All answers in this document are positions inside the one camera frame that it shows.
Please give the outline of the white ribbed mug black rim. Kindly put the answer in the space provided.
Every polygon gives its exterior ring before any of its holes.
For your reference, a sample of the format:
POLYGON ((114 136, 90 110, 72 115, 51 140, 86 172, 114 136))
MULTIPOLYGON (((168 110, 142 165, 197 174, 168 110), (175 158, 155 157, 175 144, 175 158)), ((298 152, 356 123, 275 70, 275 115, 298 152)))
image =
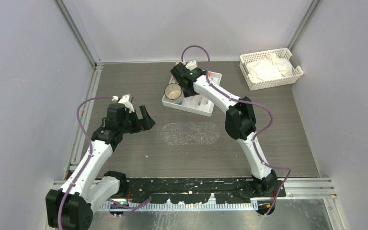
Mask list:
POLYGON ((180 85, 176 82, 168 84, 164 89, 166 101, 173 104, 182 104, 184 93, 180 85))

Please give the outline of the clear rectangular holder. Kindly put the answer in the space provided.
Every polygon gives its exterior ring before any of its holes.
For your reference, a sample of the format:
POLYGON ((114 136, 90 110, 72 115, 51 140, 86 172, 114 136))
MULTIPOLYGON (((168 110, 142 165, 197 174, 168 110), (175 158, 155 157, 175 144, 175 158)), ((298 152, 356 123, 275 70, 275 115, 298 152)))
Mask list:
POLYGON ((202 96, 199 94, 199 95, 193 96, 190 102, 192 106, 197 107, 197 106, 207 105, 209 100, 205 96, 202 96))

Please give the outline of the clear oval glass tray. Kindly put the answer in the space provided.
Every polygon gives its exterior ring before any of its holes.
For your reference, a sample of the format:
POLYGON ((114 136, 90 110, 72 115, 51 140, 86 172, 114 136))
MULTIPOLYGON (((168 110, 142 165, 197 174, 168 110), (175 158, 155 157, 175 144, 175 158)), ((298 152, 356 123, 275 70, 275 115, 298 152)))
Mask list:
POLYGON ((211 122, 169 123, 161 129, 161 139, 167 145, 209 145, 220 137, 220 130, 211 122))

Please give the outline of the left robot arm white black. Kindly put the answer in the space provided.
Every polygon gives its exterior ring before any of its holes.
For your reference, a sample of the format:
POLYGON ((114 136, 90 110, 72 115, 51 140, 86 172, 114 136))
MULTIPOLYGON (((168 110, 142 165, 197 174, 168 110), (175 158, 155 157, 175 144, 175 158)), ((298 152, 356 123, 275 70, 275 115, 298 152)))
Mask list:
POLYGON ((59 230, 87 230, 95 212, 112 195, 123 198, 128 191, 126 175, 108 171, 97 185, 93 182, 113 154, 124 134, 150 130, 155 121, 145 106, 138 118, 130 102, 108 106, 102 124, 92 134, 89 148, 68 180, 46 195, 48 225, 59 230))

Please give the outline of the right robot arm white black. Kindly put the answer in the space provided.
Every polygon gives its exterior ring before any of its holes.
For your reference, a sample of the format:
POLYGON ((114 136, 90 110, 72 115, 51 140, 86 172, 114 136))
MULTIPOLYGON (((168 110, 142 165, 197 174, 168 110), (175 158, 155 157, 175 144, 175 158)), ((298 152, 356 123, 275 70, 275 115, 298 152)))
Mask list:
POLYGON ((268 166, 256 134, 256 117, 251 100, 240 98, 216 84, 205 70, 188 69, 183 63, 176 64, 171 74, 184 91, 185 97, 202 95, 225 114, 225 130, 236 140, 251 168, 252 186, 259 196, 268 196, 274 189, 277 175, 268 166))

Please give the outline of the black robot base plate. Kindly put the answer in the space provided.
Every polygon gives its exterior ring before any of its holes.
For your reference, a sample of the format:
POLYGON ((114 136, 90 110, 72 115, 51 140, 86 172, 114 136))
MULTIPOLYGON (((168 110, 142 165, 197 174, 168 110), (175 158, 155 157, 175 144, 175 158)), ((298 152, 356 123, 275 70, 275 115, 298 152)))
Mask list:
POLYGON ((262 197, 258 213, 272 213, 275 197, 285 197, 281 180, 273 185, 261 186, 252 178, 131 178, 122 189, 112 195, 124 206, 141 204, 151 198, 151 204, 204 205, 215 201, 218 205, 248 204, 252 198, 262 197))

